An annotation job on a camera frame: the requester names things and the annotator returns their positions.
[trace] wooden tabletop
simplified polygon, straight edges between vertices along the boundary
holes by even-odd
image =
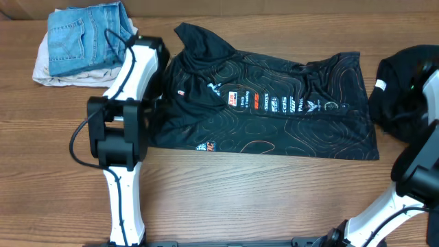
[[[360,51],[367,92],[380,59],[439,41],[437,13],[303,14],[134,19],[140,34],[182,49],[173,29],[201,25],[237,49],[289,60]],[[81,246],[110,235],[101,171],[75,163],[70,136],[86,101],[104,89],[32,81],[45,21],[0,22],[0,246]],[[91,158],[88,130],[75,146]],[[207,242],[325,235],[362,212],[390,183],[404,144],[377,128],[379,161],[206,153],[150,148],[141,170],[149,241]],[[389,246],[425,246],[427,215],[389,235]]]

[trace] denim pocket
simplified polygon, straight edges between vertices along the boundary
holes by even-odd
[[[49,61],[84,58],[84,22],[78,19],[70,24],[49,30]]]

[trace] wood surface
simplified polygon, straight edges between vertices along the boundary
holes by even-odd
[[[299,62],[360,51],[367,92],[380,59],[439,40],[437,13],[300,14],[134,19],[141,34],[182,49],[173,29],[201,25],[237,49]],[[101,171],[75,163],[71,133],[86,101],[104,89],[32,81],[45,21],[0,22],[0,246],[81,246],[110,235]],[[206,153],[150,148],[141,211],[150,241],[205,242],[320,236],[356,216],[389,185],[405,144],[377,128],[379,161]],[[85,128],[78,156],[95,162]],[[427,215],[389,235],[389,246],[425,246]]]
[[[87,7],[118,0],[1,0],[15,20],[46,20],[55,8]],[[129,16],[243,16],[249,14],[339,14],[437,12],[437,0],[121,0]]]

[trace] cable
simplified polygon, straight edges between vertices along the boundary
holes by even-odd
[[[366,241],[366,243],[363,245],[363,247],[367,247],[367,245],[369,245],[371,243],[371,241],[377,236],[378,232],[384,227],[386,226],[386,224],[388,224],[389,222],[391,222],[394,218],[400,216],[403,213],[407,213],[408,211],[412,211],[412,210],[418,210],[418,211],[424,211],[424,212],[428,212],[428,213],[439,213],[439,211],[434,210],[434,209],[428,209],[428,208],[421,208],[421,207],[406,207],[404,209],[401,209],[400,211],[394,213],[392,216],[390,216],[389,218],[387,218],[383,223],[381,223],[377,229],[375,230],[375,232],[372,233],[372,235],[369,237],[368,241]]]
[[[119,96],[120,93],[122,93],[123,88],[126,84],[126,82],[128,81],[128,79],[130,78],[130,75],[132,73],[132,70],[134,68],[134,64],[136,62],[136,57],[134,55],[134,52],[131,48],[132,44],[128,44],[127,41],[125,41],[122,37],[120,37],[118,34],[116,34],[115,32],[113,32],[110,29],[105,29],[105,39],[107,40],[107,43],[110,45],[111,51],[115,54],[115,56],[117,57],[118,61],[120,63],[122,63],[116,53],[116,51],[113,49],[112,45],[110,44],[110,41],[108,39],[108,33],[111,33],[112,35],[116,36],[116,38],[118,38],[124,45],[126,48],[128,48],[131,52],[132,55],[132,62],[131,62],[131,67],[130,70],[128,71],[125,79],[123,80],[121,86],[117,89],[117,92],[99,109],[96,110],[94,113],[91,113],[75,130],[75,132],[73,132],[71,138],[70,138],[70,143],[69,143],[69,151],[70,151],[70,156],[73,158],[73,160],[75,160],[77,163],[81,164],[81,165],[85,165],[87,167],[92,167],[95,169],[102,169],[104,171],[109,172],[110,174],[112,174],[115,177],[115,182],[116,182],[116,186],[117,186],[117,197],[118,197],[118,204],[119,204],[119,225],[121,227],[121,231],[122,231],[122,236],[123,236],[123,241],[125,243],[125,246],[128,246],[128,240],[126,239],[126,232],[125,232],[125,227],[123,226],[123,218],[122,218],[122,196],[121,196],[121,183],[120,183],[120,177],[118,177],[116,175],[116,173],[114,171],[112,171],[111,169],[107,168],[107,167],[101,167],[99,165],[95,165],[95,164],[91,164],[91,163],[87,163],[85,161],[81,161],[75,154],[74,150],[73,150],[73,145],[75,144],[75,140],[76,137],[78,136],[78,134],[80,133],[80,131],[83,129],[83,127],[88,123],[89,119],[91,119],[92,117],[96,116],[96,114],[105,109],[105,107],[107,106],[107,104],[109,102],[112,102],[116,99],[117,96]]]

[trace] black cloth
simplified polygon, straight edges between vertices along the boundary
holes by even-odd
[[[359,53],[307,65],[238,51],[182,23],[163,78],[171,104],[150,122],[160,148],[375,160]]]
[[[439,57],[439,46],[418,45],[404,49],[379,63],[376,86],[369,97],[370,118],[385,132],[409,143],[427,127],[427,102],[416,76],[419,66]]]

